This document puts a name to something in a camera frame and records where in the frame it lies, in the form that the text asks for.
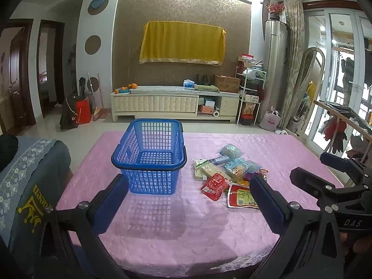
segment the patterned curtain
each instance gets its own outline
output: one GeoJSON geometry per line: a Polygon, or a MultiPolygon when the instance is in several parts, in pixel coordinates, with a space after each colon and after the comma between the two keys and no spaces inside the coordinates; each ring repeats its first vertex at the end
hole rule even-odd
{"type": "Polygon", "coordinates": [[[284,0],[287,20],[288,73],[279,127],[285,128],[291,118],[291,102],[305,49],[305,19],[301,0],[284,0]]]}

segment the basket handle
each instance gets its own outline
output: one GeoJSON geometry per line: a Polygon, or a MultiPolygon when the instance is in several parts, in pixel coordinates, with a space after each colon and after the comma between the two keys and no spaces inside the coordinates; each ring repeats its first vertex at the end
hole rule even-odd
{"type": "MultiPolygon", "coordinates": [[[[114,153],[111,155],[111,162],[112,162],[112,164],[113,164],[116,168],[119,168],[119,169],[125,169],[125,170],[138,170],[138,171],[158,171],[158,170],[156,170],[156,169],[149,169],[149,168],[134,168],[134,167],[126,167],[126,168],[122,168],[122,167],[119,166],[119,165],[115,162],[115,160],[114,160],[114,154],[115,154],[115,152],[116,152],[116,150],[118,149],[119,146],[120,146],[120,144],[118,144],[118,145],[116,146],[116,149],[115,149],[114,153]]],[[[179,169],[183,168],[183,167],[186,165],[186,163],[187,163],[187,154],[186,154],[186,147],[185,147],[185,146],[183,146],[183,154],[184,154],[184,156],[185,156],[185,160],[184,160],[184,162],[183,162],[180,166],[177,166],[177,167],[172,168],[172,169],[167,169],[167,171],[175,171],[175,170],[179,170],[179,169]]]]}

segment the blue gripper pad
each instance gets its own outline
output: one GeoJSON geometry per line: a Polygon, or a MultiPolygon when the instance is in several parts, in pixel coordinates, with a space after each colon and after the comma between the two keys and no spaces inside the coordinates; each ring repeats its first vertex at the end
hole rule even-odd
{"type": "Polygon", "coordinates": [[[338,171],[347,173],[349,170],[349,159],[343,159],[326,152],[322,153],[319,159],[322,164],[330,166],[331,168],[334,168],[338,171]]]}
{"type": "Polygon", "coordinates": [[[282,236],[287,230],[287,220],[290,217],[288,202],[259,176],[251,178],[249,187],[270,229],[282,236]]]}
{"type": "Polygon", "coordinates": [[[128,190],[128,178],[118,174],[105,190],[98,192],[93,198],[87,217],[95,234],[106,232],[128,190]]]}

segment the potted plant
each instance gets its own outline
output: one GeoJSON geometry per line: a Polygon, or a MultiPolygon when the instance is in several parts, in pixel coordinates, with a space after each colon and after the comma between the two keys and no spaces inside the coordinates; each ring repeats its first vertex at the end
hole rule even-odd
{"type": "Polygon", "coordinates": [[[276,21],[279,21],[280,15],[285,10],[285,6],[280,3],[270,2],[269,4],[266,5],[266,7],[270,13],[270,16],[269,16],[270,20],[276,20],[276,21]]]}

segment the pink bedspread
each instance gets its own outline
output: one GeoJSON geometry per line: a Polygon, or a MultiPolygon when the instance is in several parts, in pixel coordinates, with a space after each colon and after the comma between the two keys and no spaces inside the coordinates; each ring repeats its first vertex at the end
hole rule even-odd
{"type": "MultiPolygon", "coordinates": [[[[111,154],[123,132],[106,132],[96,142],[67,186],[57,209],[74,208],[92,200],[119,172],[111,154]]],[[[153,276],[184,277],[223,272],[256,264],[272,249],[271,232],[256,209],[227,208],[223,195],[213,202],[193,180],[193,159],[214,158],[227,143],[245,158],[268,169],[268,183],[287,201],[316,209],[315,198],[293,186],[292,169],[300,166],[341,187],[315,155],[290,135],[184,133],[187,164],[181,169],[174,195],[128,193],[100,239],[119,265],[153,276]]],[[[74,244],[79,244],[72,235],[74,244]]]]}

